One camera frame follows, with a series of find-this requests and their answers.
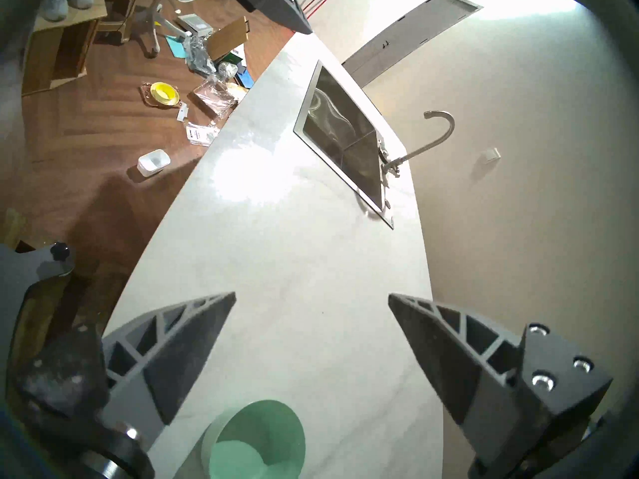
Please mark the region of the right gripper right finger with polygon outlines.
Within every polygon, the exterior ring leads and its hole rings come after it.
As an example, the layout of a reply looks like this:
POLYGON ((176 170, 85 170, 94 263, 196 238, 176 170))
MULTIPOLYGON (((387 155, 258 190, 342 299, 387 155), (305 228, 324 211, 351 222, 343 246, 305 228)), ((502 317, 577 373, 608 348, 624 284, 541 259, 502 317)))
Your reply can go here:
POLYGON ((540 322, 519 336, 406 294, 388 306, 476 461, 556 461, 576 446, 612 376, 540 322))

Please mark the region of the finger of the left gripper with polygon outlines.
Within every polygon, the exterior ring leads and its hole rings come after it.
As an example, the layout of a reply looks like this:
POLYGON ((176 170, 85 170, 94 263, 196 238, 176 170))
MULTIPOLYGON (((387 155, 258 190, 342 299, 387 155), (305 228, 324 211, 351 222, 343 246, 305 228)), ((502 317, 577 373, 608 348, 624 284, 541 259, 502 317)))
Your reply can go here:
POLYGON ((313 34, 311 25, 297 0, 236 0, 244 9, 252 13, 260 11, 274 23, 296 33, 313 34))

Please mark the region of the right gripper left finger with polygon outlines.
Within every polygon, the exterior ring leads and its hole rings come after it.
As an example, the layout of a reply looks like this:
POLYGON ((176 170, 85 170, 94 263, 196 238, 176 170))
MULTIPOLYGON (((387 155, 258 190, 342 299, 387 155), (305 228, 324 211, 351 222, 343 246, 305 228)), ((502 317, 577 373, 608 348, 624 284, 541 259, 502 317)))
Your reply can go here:
POLYGON ((65 418, 128 424, 143 441, 170 425, 236 303, 225 292, 137 316, 106 337, 79 324, 12 377, 17 392, 65 418))

